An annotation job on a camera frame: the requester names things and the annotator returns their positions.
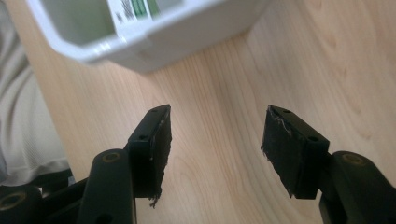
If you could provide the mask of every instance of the white container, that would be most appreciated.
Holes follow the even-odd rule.
[[[148,16],[127,28],[116,27],[107,0],[26,1],[59,53],[82,63],[106,59],[147,73],[246,30],[269,0],[149,0],[160,10],[150,15],[147,8]],[[139,0],[109,1],[132,5]]]

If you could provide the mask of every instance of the wood grain surface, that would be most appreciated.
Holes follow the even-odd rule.
[[[54,52],[26,3],[9,10],[77,179],[123,147],[146,112],[172,106],[174,140],[157,207],[139,223],[321,223],[262,155],[268,105],[370,158],[396,186],[396,1],[277,0],[247,32],[139,75]]]

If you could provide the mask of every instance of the gray fabric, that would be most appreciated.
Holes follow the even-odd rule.
[[[63,146],[0,1],[0,185],[68,169]]]

